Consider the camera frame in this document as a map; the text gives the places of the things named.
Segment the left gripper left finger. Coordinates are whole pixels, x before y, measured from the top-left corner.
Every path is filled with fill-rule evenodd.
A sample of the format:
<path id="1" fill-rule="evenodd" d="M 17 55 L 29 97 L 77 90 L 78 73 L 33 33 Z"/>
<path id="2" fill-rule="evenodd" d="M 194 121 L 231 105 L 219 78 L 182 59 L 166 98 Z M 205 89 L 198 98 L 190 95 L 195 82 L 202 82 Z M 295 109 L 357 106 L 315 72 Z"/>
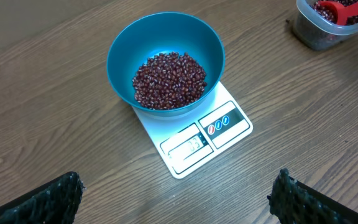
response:
<path id="1" fill-rule="evenodd" d="M 74 223 L 85 190 L 70 171 L 0 206 L 0 224 Z"/>

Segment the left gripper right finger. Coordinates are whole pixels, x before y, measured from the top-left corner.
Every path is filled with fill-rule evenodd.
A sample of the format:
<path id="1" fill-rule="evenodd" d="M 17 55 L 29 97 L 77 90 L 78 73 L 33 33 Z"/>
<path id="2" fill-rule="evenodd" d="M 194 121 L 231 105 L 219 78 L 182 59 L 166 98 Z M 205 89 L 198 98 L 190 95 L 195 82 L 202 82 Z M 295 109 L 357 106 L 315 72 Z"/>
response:
<path id="1" fill-rule="evenodd" d="M 267 196 L 270 213 L 286 224 L 358 224 L 358 213 L 280 170 Z"/>

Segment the red measuring scoop blue handle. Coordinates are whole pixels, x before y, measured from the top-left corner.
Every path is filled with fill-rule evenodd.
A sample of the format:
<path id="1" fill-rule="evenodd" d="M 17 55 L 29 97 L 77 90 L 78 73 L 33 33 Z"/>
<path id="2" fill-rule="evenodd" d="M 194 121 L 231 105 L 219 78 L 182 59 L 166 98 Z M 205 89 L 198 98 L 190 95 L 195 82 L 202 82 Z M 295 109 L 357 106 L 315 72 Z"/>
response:
<path id="1" fill-rule="evenodd" d="M 329 6 L 333 6 L 338 15 L 338 23 L 344 23 L 347 17 L 350 17 L 354 14 L 358 14 L 358 6 L 354 5 L 353 8 L 344 7 L 341 4 L 335 4 L 333 2 L 328 2 Z"/>

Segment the white digital kitchen scale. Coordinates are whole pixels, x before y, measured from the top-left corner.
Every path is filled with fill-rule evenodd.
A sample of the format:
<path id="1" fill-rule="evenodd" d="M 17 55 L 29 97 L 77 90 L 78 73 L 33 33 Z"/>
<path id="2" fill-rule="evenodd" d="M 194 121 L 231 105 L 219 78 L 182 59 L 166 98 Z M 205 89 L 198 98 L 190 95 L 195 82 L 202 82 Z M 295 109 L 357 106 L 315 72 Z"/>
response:
<path id="1" fill-rule="evenodd" d="M 186 177 L 253 131 L 250 119 L 222 83 L 185 114 L 161 117 L 134 111 L 176 179 Z"/>

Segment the red beans in bowl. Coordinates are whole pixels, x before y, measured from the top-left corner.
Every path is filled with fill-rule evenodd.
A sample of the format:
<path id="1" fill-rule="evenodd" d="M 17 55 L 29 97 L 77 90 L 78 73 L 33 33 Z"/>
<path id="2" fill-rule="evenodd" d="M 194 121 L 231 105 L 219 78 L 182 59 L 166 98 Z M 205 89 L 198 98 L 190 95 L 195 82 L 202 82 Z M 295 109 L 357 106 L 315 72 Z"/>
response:
<path id="1" fill-rule="evenodd" d="M 134 99 L 151 110 L 173 110 L 201 98 L 208 83 L 204 68 L 187 53 L 148 58 L 132 78 Z"/>

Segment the teal bowl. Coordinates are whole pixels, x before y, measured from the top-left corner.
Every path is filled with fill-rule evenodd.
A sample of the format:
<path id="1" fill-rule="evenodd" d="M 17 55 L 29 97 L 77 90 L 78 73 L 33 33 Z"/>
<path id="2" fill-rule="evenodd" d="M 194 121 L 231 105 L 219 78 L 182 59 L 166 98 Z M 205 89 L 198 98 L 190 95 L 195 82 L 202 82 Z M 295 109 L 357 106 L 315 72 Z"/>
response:
<path id="1" fill-rule="evenodd" d="M 207 83 L 204 93 L 181 108 L 144 108 L 135 100 L 132 79 L 148 58 L 171 52 L 188 53 L 202 66 Z M 116 94 L 127 104 L 161 117 L 179 116 L 202 104 L 220 81 L 224 66 L 224 46 L 216 31 L 201 19 L 181 12 L 158 12 L 134 21 L 114 39 L 106 59 L 107 76 Z"/>

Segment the clear plastic container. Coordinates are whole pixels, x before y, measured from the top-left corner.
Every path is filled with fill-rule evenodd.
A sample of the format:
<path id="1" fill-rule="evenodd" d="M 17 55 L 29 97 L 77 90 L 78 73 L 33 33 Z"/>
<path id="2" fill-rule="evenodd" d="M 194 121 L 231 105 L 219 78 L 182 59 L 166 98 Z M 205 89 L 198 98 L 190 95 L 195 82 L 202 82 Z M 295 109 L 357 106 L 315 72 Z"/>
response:
<path id="1" fill-rule="evenodd" d="M 309 48 L 326 50 L 358 34 L 358 23 L 339 26 L 327 21 L 316 12 L 312 0 L 297 0 L 298 15 L 292 22 L 293 33 Z"/>

